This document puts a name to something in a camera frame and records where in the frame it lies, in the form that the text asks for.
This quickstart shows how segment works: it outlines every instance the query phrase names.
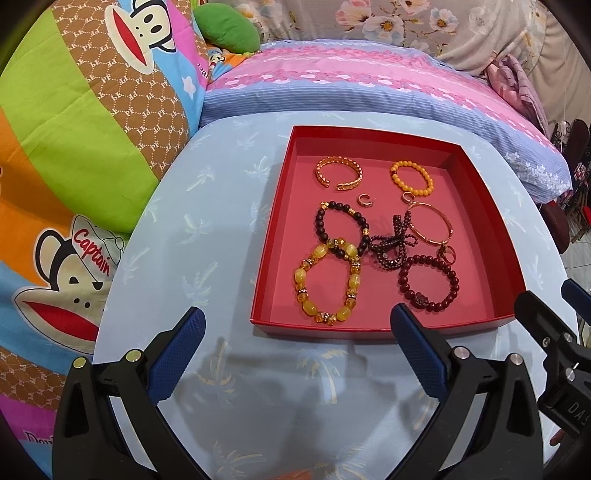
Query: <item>green stuffed toy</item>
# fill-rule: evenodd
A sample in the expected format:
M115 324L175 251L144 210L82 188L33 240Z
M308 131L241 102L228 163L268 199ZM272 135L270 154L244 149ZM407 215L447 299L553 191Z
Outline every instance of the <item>green stuffed toy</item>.
M255 26L229 5L199 5L193 15L203 37L220 48L231 53L255 52L261 48Z

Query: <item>blue striped fabric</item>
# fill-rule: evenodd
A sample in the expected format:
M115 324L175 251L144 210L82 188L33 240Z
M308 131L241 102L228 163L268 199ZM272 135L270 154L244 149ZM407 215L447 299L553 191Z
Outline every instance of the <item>blue striped fabric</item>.
M368 52L395 51L396 54L409 56L418 53L409 48L364 41L314 42L318 43L327 47L346 45ZM280 41L267 44L264 49L297 48L302 44L310 42ZM427 55L424 57L437 67L450 68ZM252 61L256 61L256 56L245 63ZM233 74L237 74L238 70L239 67L234 69ZM437 120L489 141L506 159L535 202L547 203L571 188L568 166L557 151L478 109L468 110L453 101L441 101L419 91L405 92L382 85L368 88L347 81L321 84L305 79L281 84L261 81L241 89L216 88L206 92L201 126L229 116L309 110L382 112Z

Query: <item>floral bedsheet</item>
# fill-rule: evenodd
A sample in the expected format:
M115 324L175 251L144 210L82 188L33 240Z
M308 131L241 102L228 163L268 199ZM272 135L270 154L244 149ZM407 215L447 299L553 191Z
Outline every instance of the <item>floral bedsheet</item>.
M571 188L565 159L488 85L415 49L369 41L278 41L211 83L201 125L260 112L341 110L437 120L488 140L528 193Z

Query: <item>tiled floor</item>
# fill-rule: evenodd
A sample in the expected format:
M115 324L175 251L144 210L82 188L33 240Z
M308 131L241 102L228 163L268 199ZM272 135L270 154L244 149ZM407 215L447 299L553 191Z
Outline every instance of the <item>tiled floor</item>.
M567 275L581 285L585 290L591 291L591 232L586 233L583 238L571 244L567 251L562 254L562 262ZM581 337L585 345L589 345L591 329L585 325Z

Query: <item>yellow beaded bracelet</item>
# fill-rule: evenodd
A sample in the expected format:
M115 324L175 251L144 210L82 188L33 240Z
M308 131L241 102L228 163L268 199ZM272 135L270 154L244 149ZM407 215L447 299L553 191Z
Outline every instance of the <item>yellow beaded bracelet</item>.
M316 323L325 323L328 326L333 326L336 322L344 322L357 303L357 288L361 283L361 258L358 255L349 257L351 263L349 267L350 276L348 281L348 289L345 297L345 304L336 313L321 312L318 307L308 298L308 290L306 289L306 274L307 271L318 263L318 260L324 258L329 252L329 247L326 244L318 245L312 254L306 258L299 268L294 272L295 281L295 295L298 303L301 304L302 310L306 315L314 317Z
M399 167L414 168L417 172L419 172L423 176L423 178L427 182L427 188L424 190L420 190L420 189L413 189L413 188L409 187L408 185L406 185L402 180L400 180L400 178L398 177L398 174L396 173L398 171ZM401 161L397 161L397 162L393 163L392 166L390 167L390 173L392 175L392 180L394 181L394 183L396 185L398 185L401 189L403 189L403 191L412 193L415 197L426 197L427 195L431 195L433 193L433 181L432 181L431 177L429 176L429 174L427 173L427 170L425 170L422 166L417 165L413 161L401 160Z

